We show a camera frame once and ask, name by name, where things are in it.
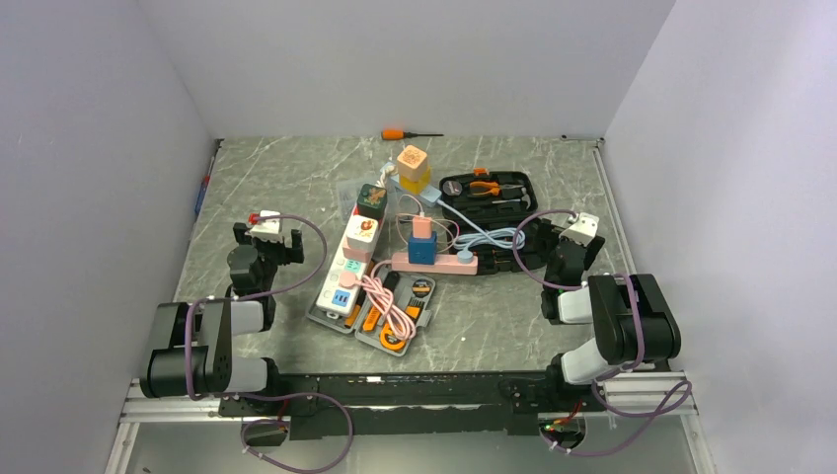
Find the white power strip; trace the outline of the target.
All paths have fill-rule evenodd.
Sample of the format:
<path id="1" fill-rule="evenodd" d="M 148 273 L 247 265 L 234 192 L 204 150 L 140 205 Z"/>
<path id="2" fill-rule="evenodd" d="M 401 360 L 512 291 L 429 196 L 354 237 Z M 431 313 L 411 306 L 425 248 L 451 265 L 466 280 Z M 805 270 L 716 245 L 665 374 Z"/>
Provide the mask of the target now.
<path id="1" fill-rule="evenodd" d="M 354 206 L 349 218 L 355 214 L 356 209 Z M 380 237 L 382 220 L 378 221 L 380 223 Z M 345 231 L 346 228 L 338 244 L 335 256 L 329 266 L 323 286 L 315 301 L 315 307 L 323 310 L 326 313 L 326 316 L 332 319 L 347 317 L 350 314 L 361 290 L 361 287 L 357 284 L 357 282 L 361 280 L 361 277 L 366 275 L 370 269 L 371 261 L 368 264 L 364 264 L 358 261 L 346 259 L 343 256 L 342 240 L 345 239 Z"/>

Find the black tool case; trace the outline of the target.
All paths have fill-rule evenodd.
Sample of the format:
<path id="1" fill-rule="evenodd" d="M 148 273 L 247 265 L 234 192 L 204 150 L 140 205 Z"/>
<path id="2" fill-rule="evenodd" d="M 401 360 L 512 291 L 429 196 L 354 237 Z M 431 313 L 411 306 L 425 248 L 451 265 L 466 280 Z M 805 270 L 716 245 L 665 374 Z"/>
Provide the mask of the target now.
<path id="1" fill-rule="evenodd" d="M 446 196 L 441 184 L 447 180 L 458 181 L 463 193 L 458 197 Z M 475 181 L 519 184 L 525 188 L 502 191 L 497 197 L 469 197 L 469 184 Z M 449 253 L 472 252 L 478 259 L 480 275 L 519 272 L 512 251 L 487 241 L 483 234 L 489 233 L 498 242 L 507 243 L 517 225 L 537 210 L 538 200 L 529 176 L 517 171 L 476 169 L 471 174 L 444 177 L 438 186 L 442 192 L 439 200 L 442 215 L 450 221 L 448 229 L 459 235 L 459 242 L 449 249 Z"/>

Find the pink power strip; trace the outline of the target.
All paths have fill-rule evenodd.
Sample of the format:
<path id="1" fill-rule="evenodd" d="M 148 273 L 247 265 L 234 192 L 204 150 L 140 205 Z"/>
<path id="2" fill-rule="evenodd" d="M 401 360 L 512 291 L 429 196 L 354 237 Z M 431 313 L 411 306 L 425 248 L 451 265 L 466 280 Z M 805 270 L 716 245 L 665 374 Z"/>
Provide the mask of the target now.
<path id="1" fill-rule="evenodd" d="M 409 261 L 408 253 L 398 252 L 392 256 L 391 267 L 396 272 L 475 276 L 478 272 L 478 259 L 472 257 L 470 261 L 463 263 L 456 255 L 437 254 L 435 262 L 431 265 L 413 264 Z"/>

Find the clear plastic screw box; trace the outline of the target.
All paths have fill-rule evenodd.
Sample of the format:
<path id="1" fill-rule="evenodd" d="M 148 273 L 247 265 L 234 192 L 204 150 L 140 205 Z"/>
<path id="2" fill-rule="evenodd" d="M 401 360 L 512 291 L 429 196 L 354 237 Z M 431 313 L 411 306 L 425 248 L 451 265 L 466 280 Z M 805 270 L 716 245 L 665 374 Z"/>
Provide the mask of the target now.
<path id="1" fill-rule="evenodd" d="M 344 180 L 336 183 L 338 204 L 342 213 L 352 213 L 363 184 L 362 179 Z"/>

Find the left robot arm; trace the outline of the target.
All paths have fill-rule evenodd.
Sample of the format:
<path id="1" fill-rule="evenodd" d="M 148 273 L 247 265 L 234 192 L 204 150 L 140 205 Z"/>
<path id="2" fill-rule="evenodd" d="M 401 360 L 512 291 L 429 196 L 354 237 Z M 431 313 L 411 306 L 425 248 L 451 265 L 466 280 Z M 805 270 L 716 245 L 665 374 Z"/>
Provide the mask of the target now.
<path id="1" fill-rule="evenodd" d="M 191 375 L 196 396 L 245 392 L 245 402 L 261 415 L 283 401 L 282 385 L 270 378 L 272 361 L 233 354 L 236 336 L 263 333 L 275 317 L 272 289 L 278 269 L 304 262 L 302 233 L 286 240 L 278 221 L 233 226 L 237 246 L 226 263 L 230 283 L 222 301 L 161 303 L 146 345 L 140 388 L 147 398 L 187 396 Z"/>

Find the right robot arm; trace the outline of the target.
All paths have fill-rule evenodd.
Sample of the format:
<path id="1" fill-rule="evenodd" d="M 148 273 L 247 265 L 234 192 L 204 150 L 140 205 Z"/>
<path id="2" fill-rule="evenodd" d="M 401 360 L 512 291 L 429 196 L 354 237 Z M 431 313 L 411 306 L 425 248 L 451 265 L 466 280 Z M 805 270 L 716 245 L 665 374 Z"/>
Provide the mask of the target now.
<path id="1" fill-rule="evenodd" d="M 582 386 L 604 375 L 679 355 L 682 337 L 651 274 L 585 277 L 603 243 L 598 218 L 571 218 L 549 254 L 541 292 L 543 316 L 553 324 L 592 326 L 592 337 L 554 358 L 544 383 L 550 406 L 566 410 Z"/>

